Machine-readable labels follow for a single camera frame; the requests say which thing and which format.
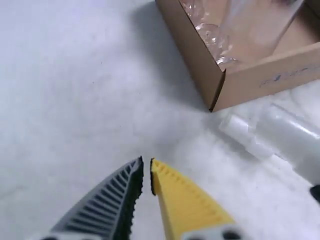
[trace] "cardboard box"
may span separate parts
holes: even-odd
[[[320,18],[316,15],[320,13],[319,0],[309,0],[301,8],[272,56],[224,72],[179,0],[155,1],[211,112],[320,79]],[[221,15],[223,5],[217,4],[212,10]],[[214,18],[210,23],[219,24],[221,16]]]

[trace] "white surface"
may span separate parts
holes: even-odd
[[[45,232],[142,155],[133,240],[164,239],[151,157],[192,178],[259,240],[320,239],[309,184],[217,130],[153,2],[5,0],[0,7],[0,233]],[[276,96],[315,124],[320,82]],[[260,99],[238,107],[249,115]]]

